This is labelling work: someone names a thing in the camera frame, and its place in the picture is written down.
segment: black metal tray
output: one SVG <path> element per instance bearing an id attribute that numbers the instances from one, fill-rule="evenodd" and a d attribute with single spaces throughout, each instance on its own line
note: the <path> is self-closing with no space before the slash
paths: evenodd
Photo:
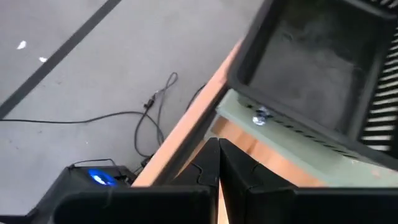
<path id="1" fill-rule="evenodd" d="M 359 142 L 396 33 L 395 7 L 386 0 L 265 1 L 228 85 L 272 114 L 368 154 Z"/>

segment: blue led light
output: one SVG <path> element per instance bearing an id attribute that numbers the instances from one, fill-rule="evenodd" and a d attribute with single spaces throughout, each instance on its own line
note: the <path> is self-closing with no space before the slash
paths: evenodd
<path id="1" fill-rule="evenodd" d="M 99 170 L 99 169 L 89 169 L 88 174 L 91 178 L 101 184 L 106 186 L 115 186 L 117 185 L 115 178 L 107 174 L 106 172 Z"/>

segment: metal screw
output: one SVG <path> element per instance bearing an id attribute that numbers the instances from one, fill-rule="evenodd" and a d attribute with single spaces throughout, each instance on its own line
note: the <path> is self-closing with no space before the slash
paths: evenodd
<path id="1" fill-rule="evenodd" d="M 253 116 L 253 123 L 258 126 L 263 126 L 267 123 L 269 117 L 269 111 L 265 106 L 262 106 L 256 110 L 256 114 Z"/>

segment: black stripe on floor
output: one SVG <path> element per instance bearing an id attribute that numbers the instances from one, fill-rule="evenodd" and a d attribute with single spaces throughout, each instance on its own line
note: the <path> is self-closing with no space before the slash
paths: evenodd
<path id="1" fill-rule="evenodd" d="M 120 2 L 107 0 L 0 106 L 0 119 L 7 116 Z"/>

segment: wooden desk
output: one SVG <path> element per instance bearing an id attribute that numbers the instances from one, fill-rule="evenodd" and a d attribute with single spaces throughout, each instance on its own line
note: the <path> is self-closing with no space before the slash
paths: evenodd
<path id="1" fill-rule="evenodd" d="M 199 121 L 202 114 L 209 108 L 213 98 L 216 97 L 216 95 L 226 85 L 226 72 L 238 48 L 239 44 L 233 48 L 231 53 L 227 56 L 225 61 L 197 96 L 196 100 L 192 103 L 191 107 L 182 116 L 163 145 L 161 145 L 148 165 L 133 183 L 133 187 L 147 187 L 154 183 L 162 169 L 176 153 L 184 138 L 195 126 L 195 123 Z M 301 187 L 318 187 L 324 185 L 316 178 L 305 173 L 295 164 L 283 158 L 277 152 L 245 133 L 241 128 L 239 128 L 239 126 L 233 124 L 227 119 L 222 117 L 218 118 L 212 127 L 212 132 L 216 133 L 219 137 L 230 140 L 255 160 L 259 161 L 262 165 L 295 185 Z M 199 143 L 185 164 L 188 164 L 190 159 L 195 157 L 203 143 L 204 141 Z M 223 193 L 220 188 L 218 223 L 228 223 L 223 201 Z"/>

